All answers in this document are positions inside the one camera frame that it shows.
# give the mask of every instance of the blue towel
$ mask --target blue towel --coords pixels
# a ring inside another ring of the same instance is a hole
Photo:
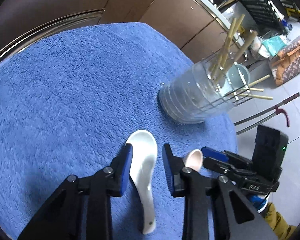
[[[0,64],[0,226],[16,239],[69,175],[110,164],[129,135],[158,144],[153,194],[156,230],[142,236],[142,209],[129,183],[112,198],[114,239],[181,239],[184,199],[170,196],[162,145],[177,156],[208,146],[237,151],[227,114],[179,125],[158,103],[162,82],[192,62],[142,23],[97,25],[45,38]]]

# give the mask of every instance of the white countertop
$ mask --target white countertop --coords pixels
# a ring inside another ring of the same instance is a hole
[[[209,0],[200,0],[211,12],[214,14],[220,22],[223,23],[223,25],[229,30],[230,28],[230,22],[222,15],[222,13],[213,6],[213,4]],[[243,40],[239,38],[238,43],[242,46],[243,45]]]

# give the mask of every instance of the blue gripper pad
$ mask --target blue gripper pad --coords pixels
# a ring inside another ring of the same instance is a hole
[[[170,193],[172,195],[174,192],[173,175],[172,175],[170,163],[168,160],[167,152],[165,149],[165,145],[163,145],[163,147],[162,147],[162,160],[163,160],[164,172],[166,174],[168,190],[170,191]]]
[[[124,154],[126,155],[125,162],[122,168],[122,174],[121,174],[121,187],[120,187],[120,194],[123,195],[123,193],[126,191],[129,181],[129,173],[130,173],[130,167],[132,162],[132,156],[133,156],[133,148],[132,145],[127,143],[124,147]]]
[[[211,149],[209,147],[203,147],[201,149],[201,151],[202,151],[202,154],[204,157],[210,157],[210,158],[213,158],[218,161],[225,162],[225,163],[227,163],[229,161],[229,158],[225,154],[218,152],[214,149]]]
[[[162,159],[166,174],[168,190],[173,197],[185,196],[185,187],[180,178],[180,171],[185,166],[182,158],[173,156],[170,145],[164,144],[162,147]]]

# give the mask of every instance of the white ceramic spoon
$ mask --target white ceramic spoon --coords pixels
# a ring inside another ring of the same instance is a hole
[[[132,144],[133,148],[130,176],[136,185],[143,206],[142,233],[146,235],[155,230],[151,180],[158,154],[157,143],[153,135],[146,130],[134,132],[126,143]]]
[[[195,149],[189,152],[184,158],[183,163],[186,167],[189,167],[197,172],[200,171],[203,162],[203,153],[199,149]]]

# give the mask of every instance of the bamboo chopstick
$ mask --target bamboo chopstick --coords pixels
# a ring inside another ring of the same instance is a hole
[[[247,91],[247,90],[257,91],[257,92],[263,92],[263,91],[264,91],[263,88],[248,88],[248,89],[242,88],[242,89],[237,90],[236,92],[239,92],[239,91]]]
[[[235,33],[238,31],[240,25],[242,24],[243,19],[244,19],[244,14],[242,14],[241,17],[239,18],[239,20],[237,20],[237,23],[236,23],[236,25],[234,27],[234,33],[233,33],[233,35],[235,35]]]
[[[224,44],[223,44],[223,46],[222,46],[222,48],[221,48],[221,50],[220,50],[220,52],[219,52],[218,59],[217,59],[217,63],[212,67],[212,70],[211,70],[211,77],[214,77],[214,75],[216,74],[216,72],[217,72],[217,70],[218,70],[218,68],[219,68],[219,65],[221,65],[221,66],[223,67],[223,65],[224,65],[223,61],[226,62],[226,58],[227,58],[227,56],[228,56],[228,55],[227,55],[228,52],[225,51],[225,49],[226,49],[226,47],[227,47],[227,44],[228,44],[228,43],[229,43],[229,44],[231,43],[231,39],[232,39],[232,37],[233,37],[233,32],[234,32],[234,27],[235,27],[235,25],[236,25],[236,22],[237,22],[237,19],[236,19],[236,18],[233,18],[232,23],[231,23],[231,25],[230,25],[229,32],[228,32],[227,37],[226,37],[226,40],[225,40],[225,42],[224,42]]]
[[[252,95],[252,94],[239,94],[237,96],[273,100],[273,97],[266,97],[266,96]]]
[[[240,49],[237,51],[237,53],[234,55],[233,61],[236,62],[241,55],[244,53],[244,51],[250,46],[250,44],[253,42],[254,38],[258,35],[256,31],[252,31],[249,33],[247,39],[244,41],[244,44],[240,47]],[[227,73],[228,70],[232,67],[233,62],[229,62],[225,67],[224,67],[224,72]]]
[[[258,80],[256,80],[256,81],[254,81],[254,82],[248,84],[248,87],[249,87],[249,88],[250,88],[250,87],[253,87],[253,86],[255,86],[256,84],[262,82],[263,80],[266,80],[266,79],[269,78],[269,77],[270,77],[270,75],[266,75],[266,76],[264,76],[264,77],[262,77],[262,78],[260,78],[260,79],[258,79]]]

